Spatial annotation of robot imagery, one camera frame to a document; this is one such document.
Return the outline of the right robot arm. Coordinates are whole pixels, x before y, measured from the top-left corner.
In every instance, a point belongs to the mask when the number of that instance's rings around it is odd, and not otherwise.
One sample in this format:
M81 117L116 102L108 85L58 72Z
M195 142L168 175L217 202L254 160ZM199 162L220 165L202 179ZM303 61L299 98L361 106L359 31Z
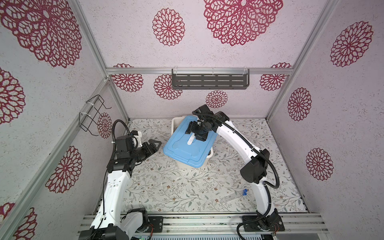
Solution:
M279 174L270 160L268 150L261 150L250 142L223 112L213 113L207 105L202 105L192 112L198 120L191 122L186 134L193 133L199 141L206 141L210 132L224 138L241 156L245 165L241 168L242 178L251 184L257 205L257 216L237 225L238 237L243 240L241 227L257 224L262 231L280 229L279 214L273 204L269 188L280 187Z

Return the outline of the clear test tube blue caps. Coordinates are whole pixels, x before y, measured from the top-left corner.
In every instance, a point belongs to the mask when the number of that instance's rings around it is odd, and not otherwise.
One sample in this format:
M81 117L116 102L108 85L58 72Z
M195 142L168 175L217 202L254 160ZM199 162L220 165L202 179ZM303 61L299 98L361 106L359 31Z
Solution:
M236 191L232 194L229 194L228 196L225 196L221 199L221 202L222 203L226 203L226 202L229 202L229 201L232 201L234 199L237 199L237 198L241 198L243 196L247 196L248 195L248 190L247 189L243 189L241 191Z

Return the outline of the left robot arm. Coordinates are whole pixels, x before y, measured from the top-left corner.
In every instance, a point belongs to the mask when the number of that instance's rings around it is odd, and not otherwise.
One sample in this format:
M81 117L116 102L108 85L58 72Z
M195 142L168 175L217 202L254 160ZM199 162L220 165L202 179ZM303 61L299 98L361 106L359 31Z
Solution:
M141 141L140 131L130 131L122 120L112 125L113 150L105 172L102 203L91 227L81 231L80 240L131 240L136 232L154 232L145 208L127 211L122 216L124 190L132 183L135 167L157 153L161 142Z

